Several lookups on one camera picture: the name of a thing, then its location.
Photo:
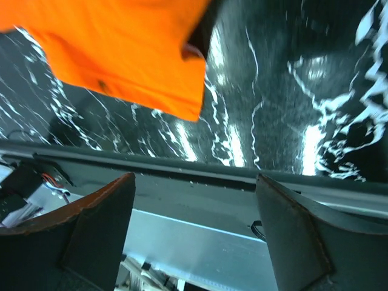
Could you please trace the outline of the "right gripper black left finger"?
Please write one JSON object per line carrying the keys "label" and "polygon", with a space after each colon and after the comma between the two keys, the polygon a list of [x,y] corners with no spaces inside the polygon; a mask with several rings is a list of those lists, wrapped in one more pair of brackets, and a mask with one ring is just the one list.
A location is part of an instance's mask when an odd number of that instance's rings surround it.
{"label": "right gripper black left finger", "polygon": [[1,290],[113,290],[135,175],[16,227],[1,228]]}

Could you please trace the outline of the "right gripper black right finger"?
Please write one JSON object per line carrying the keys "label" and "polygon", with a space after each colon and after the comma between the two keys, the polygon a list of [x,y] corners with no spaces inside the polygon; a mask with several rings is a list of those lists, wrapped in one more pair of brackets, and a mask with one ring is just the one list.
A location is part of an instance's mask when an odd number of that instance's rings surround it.
{"label": "right gripper black right finger", "polygon": [[264,175],[255,193],[278,290],[387,290],[387,220],[335,210]]}

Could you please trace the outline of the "orange t shirt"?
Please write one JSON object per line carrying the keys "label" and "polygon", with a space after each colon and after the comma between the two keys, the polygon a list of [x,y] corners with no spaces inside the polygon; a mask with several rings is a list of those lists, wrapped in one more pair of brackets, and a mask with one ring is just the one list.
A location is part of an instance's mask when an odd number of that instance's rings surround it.
{"label": "orange t shirt", "polygon": [[189,43],[209,1],[2,1],[62,82],[196,122],[206,60]]}

